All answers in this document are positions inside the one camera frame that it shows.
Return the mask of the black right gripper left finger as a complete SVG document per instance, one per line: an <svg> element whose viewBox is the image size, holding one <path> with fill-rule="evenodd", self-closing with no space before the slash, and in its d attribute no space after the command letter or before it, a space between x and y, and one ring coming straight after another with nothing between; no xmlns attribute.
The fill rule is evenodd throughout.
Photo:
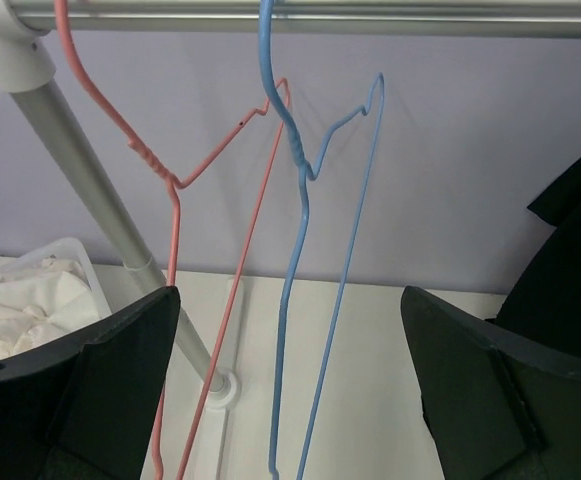
<svg viewBox="0 0 581 480"><path fill-rule="evenodd" d="M0 479L139 478L179 310L162 287L0 360Z"/></svg>

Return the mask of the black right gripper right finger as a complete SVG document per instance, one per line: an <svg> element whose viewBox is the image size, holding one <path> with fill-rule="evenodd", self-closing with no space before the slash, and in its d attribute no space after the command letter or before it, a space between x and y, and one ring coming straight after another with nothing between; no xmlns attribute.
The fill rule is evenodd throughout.
<svg viewBox="0 0 581 480"><path fill-rule="evenodd" d="M447 479L581 479L581 358L418 287L401 317Z"/></svg>

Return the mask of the light blue hanger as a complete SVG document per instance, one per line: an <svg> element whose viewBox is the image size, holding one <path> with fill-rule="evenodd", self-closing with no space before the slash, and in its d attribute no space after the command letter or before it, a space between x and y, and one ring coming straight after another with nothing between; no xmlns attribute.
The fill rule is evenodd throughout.
<svg viewBox="0 0 581 480"><path fill-rule="evenodd" d="M332 364L332 351L337 339L336 332L339 323L339 316L349 280L352 260L354 258L355 245L362 229L364 205L369 190L371 175L376 163L377 151L380 146L381 134L384 130L384 117L386 109L393 104L392 96L389 94L389 84L385 75L379 72L375 75L370 85L366 99L350 109L346 115L334 121L324 132L319 150L313 160L308 159L304 146L301 130L293 114L292 108L283 103L278 88L275 86L275 74L273 66L273 21L277 18L276 1L262 1L259 4L258 15L258 62L262 86L269 101L269 105L274 108L281 127L286 132L286 138L291 153L297 175L297 192L300 205L300 218L297 224L296 240L292 248L288 265L286 268L283 286L279 298L277 315L273 383L272 383L272 403L270 410L270 430L268 438L268 451L266 459L267 475L270 479L281 479L283 472L279 470L280 434L281 420L283 413L283 399L286 393L284 389L284 379L286 367L288 366L288 346L287 335L289 327L289 314L293 295L293 286L297 279L297 272L304 257L306 240L313 233L323 233L326 226L325 211L315 212L311 206L310 186L319 185L320 177L325 166L334 162L334 151L330 147L332 141L341 137L345 129L353 123L368 122L374 119L372 137L369 143L367 159L364 165L363 177L358 188L356 206L351 213L349 222L349 233L343 237L340 231L336 231L332 238L325 241L325 247L334 247L337 253L343 255L341 272L337 284L337 291L332 304L331 318L328 324L327 335L324 337L323 352L319 368L311 370L309 373L314 381L314 394L308 412L304 439L301 448L297 450L299 456L296 479L303 479L307 472L310 460L311 447L317 420L319 419L320 407L323 403L322 396L328 379L329 367Z"/></svg>

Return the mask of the black t shirt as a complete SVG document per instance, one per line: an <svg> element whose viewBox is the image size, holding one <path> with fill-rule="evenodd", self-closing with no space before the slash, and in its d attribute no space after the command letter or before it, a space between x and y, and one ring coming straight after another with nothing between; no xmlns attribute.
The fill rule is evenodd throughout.
<svg viewBox="0 0 581 480"><path fill-rule="evenodd" d="M581 157L528 206L555 230L493 323L581 358Z"/></svg>

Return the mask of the white tank top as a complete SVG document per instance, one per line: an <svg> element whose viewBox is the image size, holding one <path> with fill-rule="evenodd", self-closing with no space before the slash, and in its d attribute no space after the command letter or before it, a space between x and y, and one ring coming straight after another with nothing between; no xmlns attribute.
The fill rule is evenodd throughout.
<svg viewBox="0 0 581 480"><path fill-rule="evenodd" d="M46 258L0 273L0 360L40 347L105 317L79 263Z"/></svg>

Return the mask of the pink wire hanger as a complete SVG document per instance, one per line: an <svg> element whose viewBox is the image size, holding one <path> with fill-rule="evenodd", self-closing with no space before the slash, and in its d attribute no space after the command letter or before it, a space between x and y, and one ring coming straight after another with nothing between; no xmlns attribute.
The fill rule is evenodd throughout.
<svg viewBox="0 0 581 480"><path fill-rule="evenodd" d="M78 32L71 3L58 1L53 48L60 72L100 114L115 141L114 167L159 266L242 271L242 253L266 149L286 157L282 125L258 73L258 39L247 33L110 33L88 73L92 35Z"/></svg>

